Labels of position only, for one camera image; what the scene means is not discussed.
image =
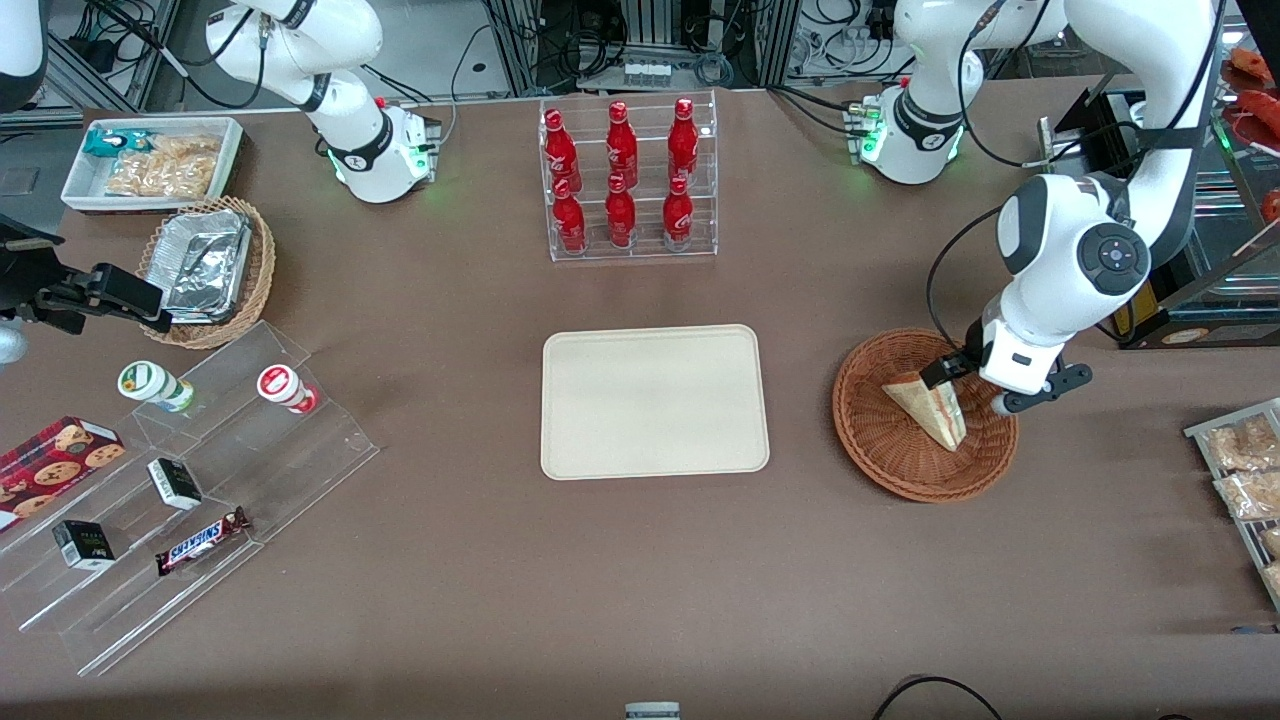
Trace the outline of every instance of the coca-cola bottle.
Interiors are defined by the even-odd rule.
[[[635,187],[640,182],[640,152],[626,102],[609,104],[609,136],[604,145],[609,149],[609,172],[622,173],[627,190]]]
[[[586,252],[586,219],[582,217],[582,206],[570,191],[568,178],[556,181],[552,193],[556,195],[552,215],[556,218],[556,232],[561,237],[561,246],[570,255]]]
[[[609,218],[609,242],[618,250],[627,250],[636,241],[636,201],[627,192],[626,176],[609,174],[609,197],[604,201],[604,214]]]
[[[694,126],[694,101],[676,100],[676,122],[667,136],[667,170],[669,177],[691,177],[698,167],[698,127]]]
[[[671,193],[662,204],[662,224],[666,229],[667,250],[684,252],[692,243],[689,229],[694,224],[694,201],[689,199],[689,181],[685,176],[671,178]]]
[[[577,147],[573,138],[564,129],[564,117],[559,110],[552,108],[543,115],[547,123],[547,164],[552,170],[552,187],[556,181],[564,178],[568,181],[570,192],[581,192],[582,174],[577,172]]]

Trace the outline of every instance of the round wicker basket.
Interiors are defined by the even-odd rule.
[[[157,333],[142,328],[151,340],[178,345],[188,350],[210,350],[241,337],[257,322],[266,306],[266,296],[271,292],[271,273],[275,270],[275,241],[271,228],[266,227],[262,215],[252,205],[236,197],[218,197],[191,208],[179,210],[182,214],[212,213],[216,210],[236,210],[253,223],[253,237],[250,240],[248,264],[244,266],[244,279],[236,314],[220,325],[173,325],[168,333]],[[151,254],[155,252],[160,228],[151,233],[151,242],[142,252],[138,263],[138,277],[146,277],[151,266]]]
[[[968,428],[955,452],[881,389],[893,375],[919,372],[950,351],[932,331],[881,333],[849,354],[831,393],[836,432],[854,462],[886,489],[920,502],[974,497],[1009,470],[1018,448],[1018,420],[991,409],[1001,391],[977,374],[955,382]]]

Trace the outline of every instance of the clear acrylic stair shelf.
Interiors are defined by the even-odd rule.
[[[698,126],[698,168],[690,178],[689,197],[694,201],[692,243],[684,252],[671,252],[663,243],[662,204],[669,190],[667,177],[667,133],[675,120],[676,100],[694,101],[694,124]],[[609,102],[623,100],[636,131],[640,150],[640,182],[631,188],[636,201],[636,241],[630,250],[620,250],[609,242],[604,200],[609,195],[609,159],[604,140],[609,133]],[[547,126],[541,120],[547,110],[556,108],[564,115],[564,129],[577,147],[577,165],[582,174],[582,191],[577,201],[586,217],[586,252],[564,252],[556,232],[552,215],[552,177],[543,155]],[[717,197],[717,143],[716,95],[713,92],[662,92],[620,95],[616,97],[553,97],[541,101],[538,122],[538,161],[543,173],[543,197],[547,206],[547,234],[552,260],[630,260],[641,258],[696,258],[716,255],[719,249],[719,217]]]
[[[78,673],[100,675],[367,462],[378,448],[329,400],[306,365],[308,356],[259,322],[183,375],[196,388],[187,411],[141,405],[116,423],[129,447],[123,464],[0,534],[0,592],[19,628],[59,633]],[[259,397],[259,373],[276,363],[320,391],[315,410],[294,415]],[[146,470],[160,456],[187,465],[204,495],[198,507],[182,511],[160,502]],[[237,506],[252,523],[248,530],[159,577],[156,553]],[[97,573],[67,568],[50,530],[64,519],[100,523],[115,564]]]

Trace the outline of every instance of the snickers bar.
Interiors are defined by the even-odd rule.
[[[223,515],[216,523],[182,541],[169,552],[156,553],[156,566],[160,569],[160,577],[163,578],[173,573],[183,562],[200,557],[215,544],[247,527],[250,527],[250,523],[248,518],[244,516],[243,507],[237,507],[234,512]]]

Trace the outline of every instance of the packaged bread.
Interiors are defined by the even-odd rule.
[[[1266,415],[1253,415],[1239,423],[1207,430],[1204,447],[1222,470],[1280,468],[1280,438],[1276,438]]]
[[[1280,562],[1272,562],[1262,569],[1262,582],[1267,584],[1271,594],[1280,597]]]
[[[1280,528],[1271,528],[1262,533],[1262,547],[1267,548],[1271,557],[1280,557]]]
[[[964,413],[951,383],[929,389],[919,373],[902,373],[881,388],[942,447],[955,452],[964,442]]]
[[[156,135],[151,150],[116,156],[106,192],[198,200],[209,192],[221,140],[211,135]]]
[[[1280,471],[1236,473],[1213,483],[1236,520],[1280,518]]]

